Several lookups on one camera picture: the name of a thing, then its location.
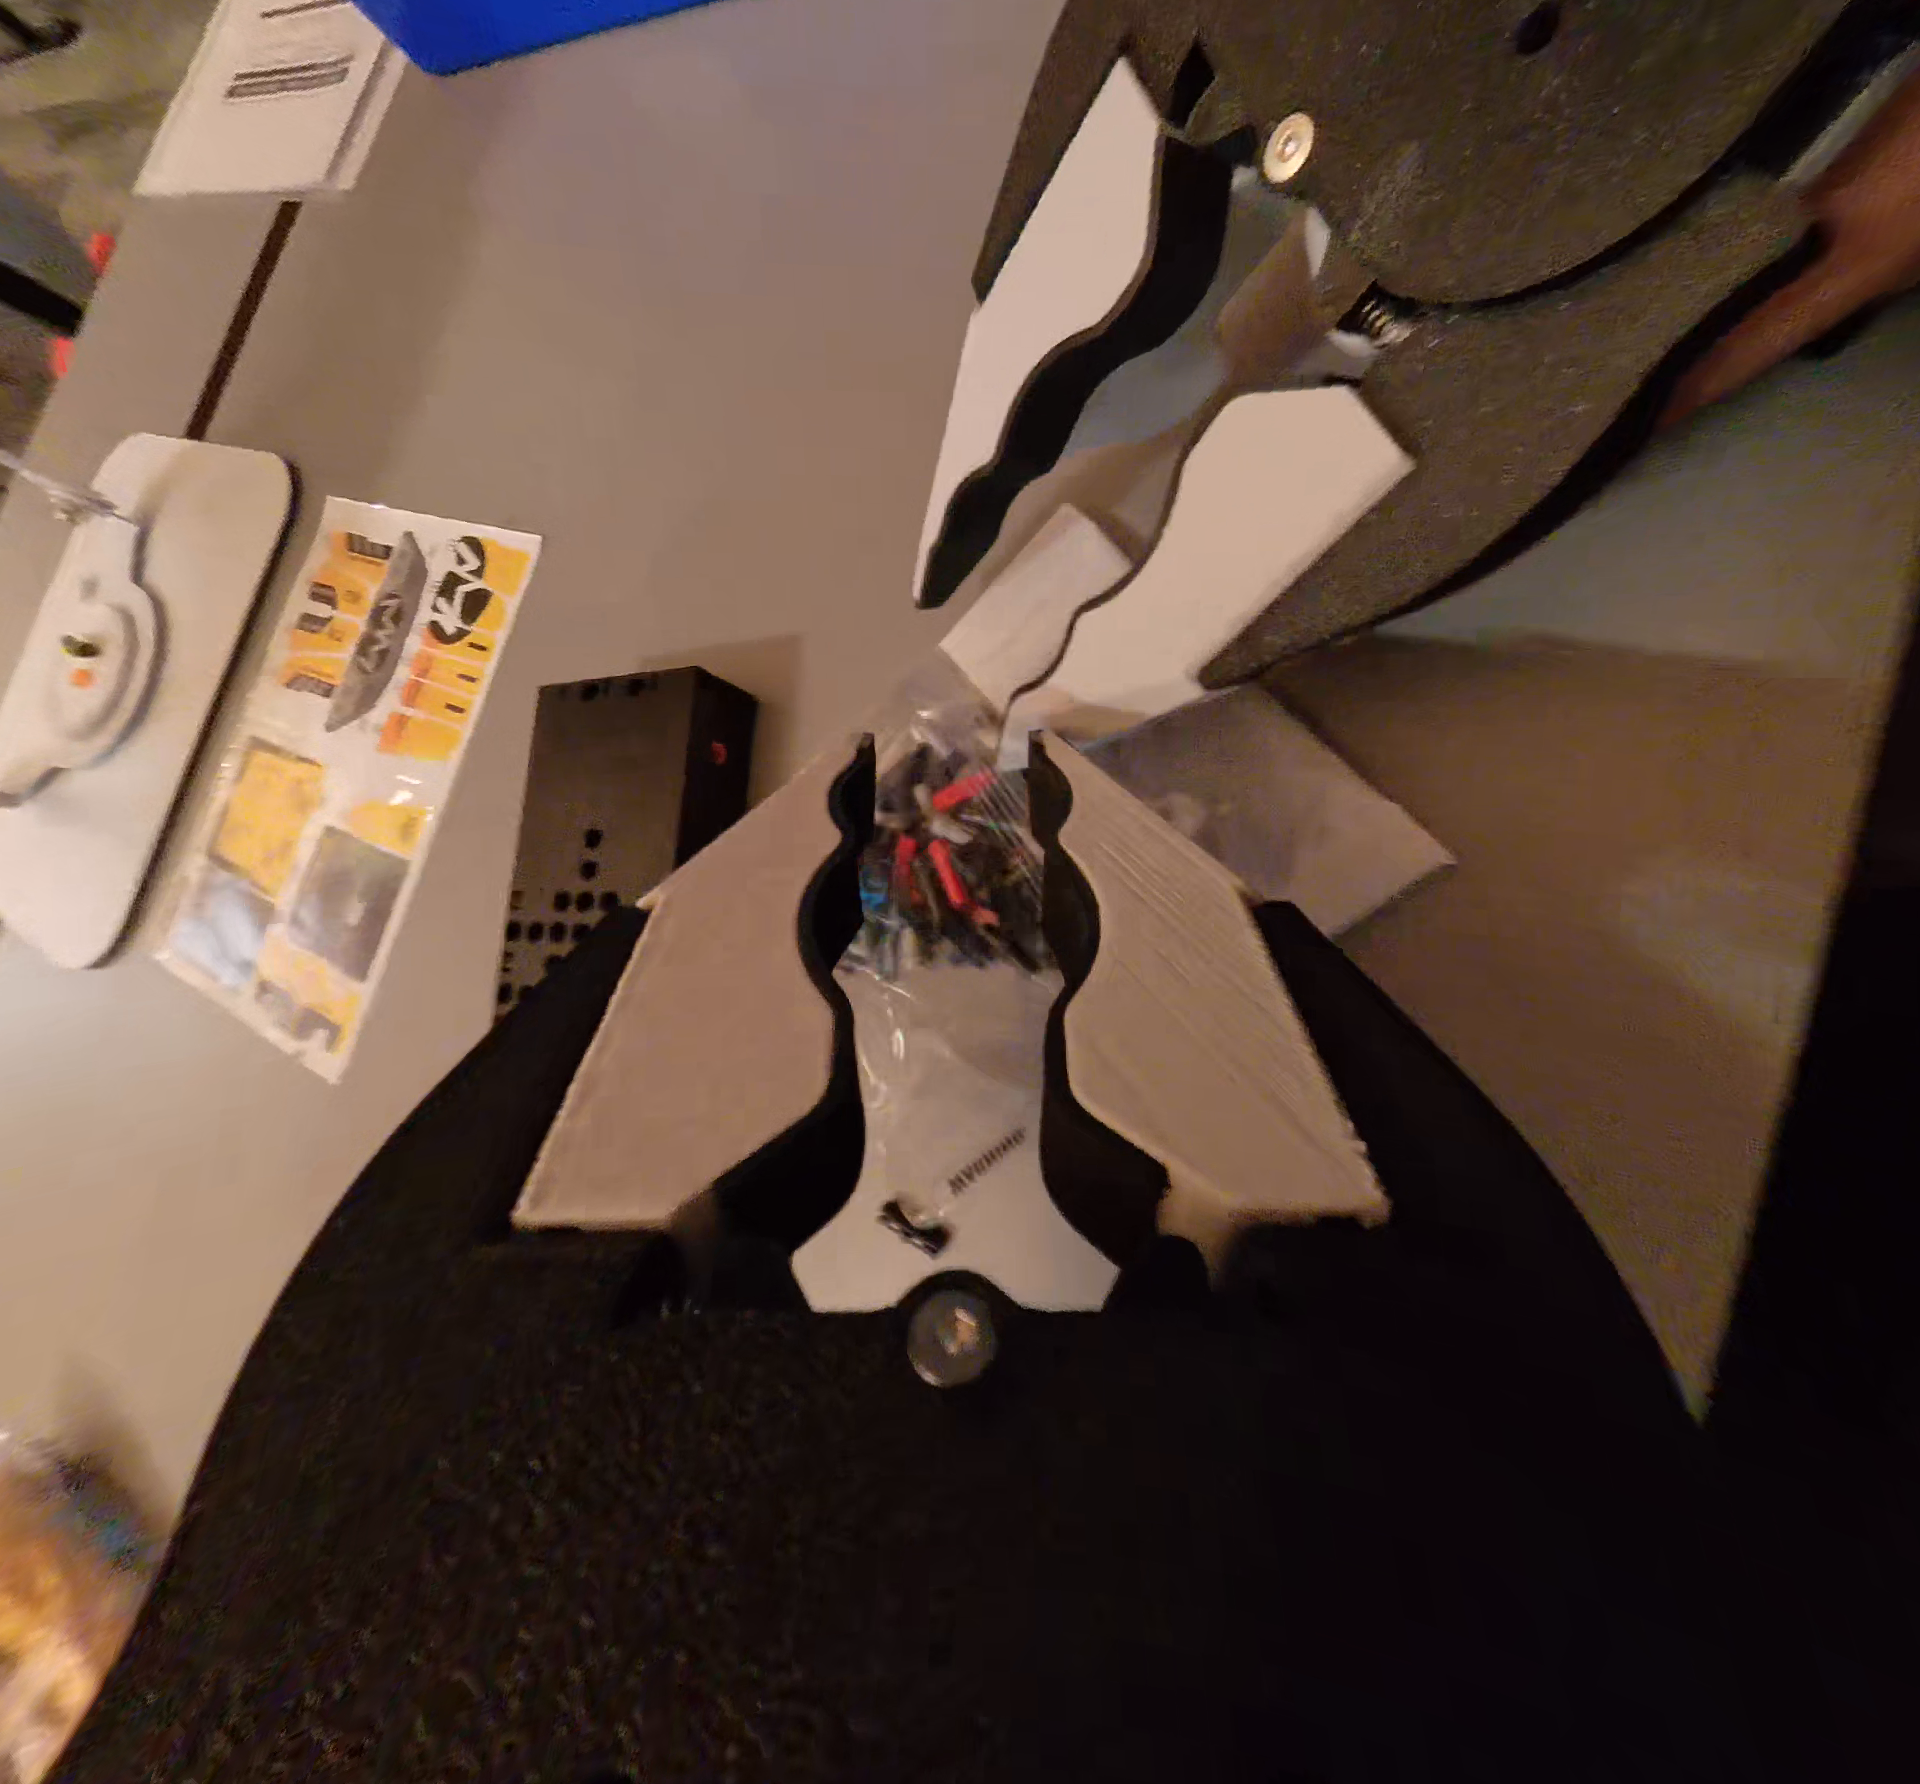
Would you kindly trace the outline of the person's right hand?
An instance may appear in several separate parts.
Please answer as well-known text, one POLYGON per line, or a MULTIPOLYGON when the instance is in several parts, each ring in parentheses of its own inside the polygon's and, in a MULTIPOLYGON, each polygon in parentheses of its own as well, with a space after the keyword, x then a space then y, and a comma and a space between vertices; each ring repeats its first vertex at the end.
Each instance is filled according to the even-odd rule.
POLYGON ((1656 430, 1728 399, 1861 313, 1917 284, 1917 76, 1803 189, 1810 258, 1674 384, 1656 430))

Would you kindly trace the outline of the clear bag of small pins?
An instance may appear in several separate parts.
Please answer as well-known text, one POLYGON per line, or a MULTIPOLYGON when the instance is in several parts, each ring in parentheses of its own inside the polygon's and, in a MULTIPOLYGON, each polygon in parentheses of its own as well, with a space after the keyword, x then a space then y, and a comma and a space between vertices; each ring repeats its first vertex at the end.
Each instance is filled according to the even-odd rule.
MULTIPOLYGON (((1037 644, 1129 572, 1120 547, 1059 508, 947 632, 885 718, 973 732, 1005 771, 1023 748, 992 701, 1037 668, 1037 644)), ((1091 761, 1228 868, 1253 903, 1282 899, 1342 933, 1455 857, 1271 692, 1206 692, 1088 744, 1091 761)), ((1043 1045, 1062 978, 1016 965, 927 965, 900 982, 851 970, 863 1159, 848 1205, 796 1256, 817 1312, 897 1302, 925 1276, 973 1269, 1016 1301, 1089 1308, 1111 1265, 1053 1210, 1037 1166, 1043 1045)))

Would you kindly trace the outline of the white printed paper sheet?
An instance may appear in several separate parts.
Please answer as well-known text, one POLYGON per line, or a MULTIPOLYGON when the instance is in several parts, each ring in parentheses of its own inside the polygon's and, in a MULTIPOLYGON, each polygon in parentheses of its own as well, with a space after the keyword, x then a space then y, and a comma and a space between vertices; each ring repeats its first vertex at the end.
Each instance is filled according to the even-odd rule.
POLYGON ((406 70, 350 0, 219 0, 133 192, 347 190, 406 70))

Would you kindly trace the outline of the clear bag of yellow parts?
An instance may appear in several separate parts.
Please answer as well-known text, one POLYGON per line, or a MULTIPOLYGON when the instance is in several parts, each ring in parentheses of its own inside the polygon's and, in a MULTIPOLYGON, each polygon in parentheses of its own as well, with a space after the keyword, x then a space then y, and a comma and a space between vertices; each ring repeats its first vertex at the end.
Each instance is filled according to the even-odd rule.
POLYGON ((94 1455, 1 1437, 1 1777, 38 1782, 124 1650, 160 1537, 94 1455))

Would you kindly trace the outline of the black perforated plastic box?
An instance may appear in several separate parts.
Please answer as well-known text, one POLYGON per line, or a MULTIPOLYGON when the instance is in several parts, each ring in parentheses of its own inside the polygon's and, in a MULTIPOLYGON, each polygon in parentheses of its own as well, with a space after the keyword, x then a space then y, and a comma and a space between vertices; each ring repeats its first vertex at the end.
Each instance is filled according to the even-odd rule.
POLYGON ((758 701, 707 668, 546 684, 536 698, 493 1017, 749 806, 758 701))

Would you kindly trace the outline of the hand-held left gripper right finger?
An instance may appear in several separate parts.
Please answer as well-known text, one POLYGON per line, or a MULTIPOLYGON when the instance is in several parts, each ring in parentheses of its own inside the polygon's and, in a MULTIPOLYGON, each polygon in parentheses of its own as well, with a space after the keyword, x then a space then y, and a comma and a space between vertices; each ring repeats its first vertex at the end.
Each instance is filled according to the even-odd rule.
POLYGON ((1379 1226, 1389 1199, 1236 875, 1064 738, 1030 741, 1043 929, 1062 974, 1039 1172, 1117 1268, 1171 1239, 1379 1226))

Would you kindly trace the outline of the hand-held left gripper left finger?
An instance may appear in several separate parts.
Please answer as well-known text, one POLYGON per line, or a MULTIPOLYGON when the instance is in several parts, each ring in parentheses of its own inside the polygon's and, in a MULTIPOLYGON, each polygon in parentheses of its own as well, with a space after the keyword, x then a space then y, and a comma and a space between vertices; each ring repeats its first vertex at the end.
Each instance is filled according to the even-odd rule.
POLYGON ((714 1232, 791 1258, 861 1166, 851 1004, 876 739, 851 732, 641 905, 645 922, 522 1185, 522 1231, 714 1232))

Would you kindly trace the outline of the pile of small black pins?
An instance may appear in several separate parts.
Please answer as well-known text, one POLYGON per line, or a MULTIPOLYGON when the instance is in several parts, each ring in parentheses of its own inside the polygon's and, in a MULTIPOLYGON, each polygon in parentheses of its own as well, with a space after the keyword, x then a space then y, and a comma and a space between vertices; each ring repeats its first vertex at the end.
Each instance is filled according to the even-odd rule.
POLYGON ((1053 965, 1026 775, 973 732, 905 729, 878 762, 844 964, 885 982, 927 965, 1053 965))

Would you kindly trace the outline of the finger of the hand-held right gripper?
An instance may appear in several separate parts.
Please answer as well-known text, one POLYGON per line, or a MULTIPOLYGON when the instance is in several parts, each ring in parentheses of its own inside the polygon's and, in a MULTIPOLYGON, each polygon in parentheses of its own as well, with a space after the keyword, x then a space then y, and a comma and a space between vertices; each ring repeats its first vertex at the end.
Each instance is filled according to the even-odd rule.
POLYGON ((1224 302, 1253 130, 1204 57, 1181 80, 1203 89, 1170 128, 1137 71, 1111 65, 976 295, 922 512, 917 609, 957 593, 1032 482, 1189 421, 1222 368, 1204 326, 1224 302))
POLYGON ((1233 399, 1181 460, 1138 569, 1022 694, 1022 722, 1140 722, 1198 698, 1213 659, 1411 471, 1355 386, 1233 399))

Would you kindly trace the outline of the yellow and grey sticker sheet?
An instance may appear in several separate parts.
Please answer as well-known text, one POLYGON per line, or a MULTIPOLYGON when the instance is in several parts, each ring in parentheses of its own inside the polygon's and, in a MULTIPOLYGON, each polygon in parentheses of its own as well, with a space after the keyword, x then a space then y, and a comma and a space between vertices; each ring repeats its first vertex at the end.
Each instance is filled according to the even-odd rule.
POLYGON ((156 961, 340 1080, 540 537, 331 496, 269 624, 156 961))

